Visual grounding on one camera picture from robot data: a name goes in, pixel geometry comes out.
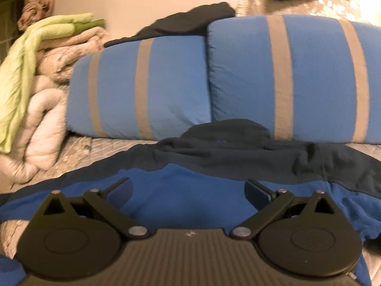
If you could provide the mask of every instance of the brown curtain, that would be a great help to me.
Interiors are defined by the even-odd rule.
[[[52,16],[54,0],[25,0],[21,18],[18,21],[19,30],[25,31],[35,22]]]

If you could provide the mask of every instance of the dark green fabric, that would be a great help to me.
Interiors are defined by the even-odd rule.
[[[104,28],[106,26],[106,22],[104,19],[98,19],[95,21],[88,22],[87,24],[82,24],[79,22],[74,23],[74,34],[77,35],[85,30],[89,30],[94,27],[102,27]]]

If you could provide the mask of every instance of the blue pillow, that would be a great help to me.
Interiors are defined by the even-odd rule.
[[[381,28],[307,15],[223,19],[208,30],[213,120],[276,139],[381,143]]]
[[[160,140],[210,122],[205,51],[202,36],[163,36],[80,59],[70,81],[68,129]]]

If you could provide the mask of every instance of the ribbed surface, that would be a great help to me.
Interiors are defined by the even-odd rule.
[[[345,277],[303,281],[268,266],[249,242],[231,240],[222,230],[159,230],[128,244],[102,273],[55,283],[31,277],[21,286],[359,286]]]

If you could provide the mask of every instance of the black robotic device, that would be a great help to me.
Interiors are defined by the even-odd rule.
[[[104,200],[126,180],[78,198],[50,193],[19,240],[16,258],[27,274],[19,285],[360,285],[353,270],[361,240],[324,191],[300,198],[248,180],[245,195],[258,213],[229,236],[150,233]]]

